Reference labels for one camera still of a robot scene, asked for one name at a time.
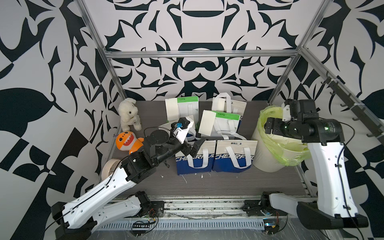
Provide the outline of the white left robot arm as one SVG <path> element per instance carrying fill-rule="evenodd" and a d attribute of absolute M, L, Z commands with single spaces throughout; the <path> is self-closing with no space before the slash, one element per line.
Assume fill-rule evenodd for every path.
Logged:
<path fill-rule="evenodd" d="M 81 197 L 72 202 L 58 202 L 51 208 L 57 240 L 86 240 L 99 228 L 124 217 L 142 217 L 152 207 L 145 192 L 136 192 L 125 201 L 111 204 L 119 194 L 133 188 L 156 172 L 162 162 L 182 152 L 196 156 L 205 142 L 180 142 L 173 132 L 152 131 L 144 137 L 144 145 L 125 157 L 114 172 Z"/>

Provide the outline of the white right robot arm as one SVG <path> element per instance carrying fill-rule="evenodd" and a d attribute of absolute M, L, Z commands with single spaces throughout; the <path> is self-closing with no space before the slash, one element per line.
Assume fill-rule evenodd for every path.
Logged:
<path fill-rule="evenodd" d="M 264 192 L 256 207 L 263 214 L 285 212 L 299 218 L 309 230 L 361 229 L 369 226 L 359 214 L 349 188 L 345 168 L 346 147 L 342 125 L 319 117 L 314 100 L 286 100 L 281 118 L 258 122 L 261 133 L 300 140 L 307 144 L 315 166 L 318 198 L 303 199 L 280 192 Z"/>

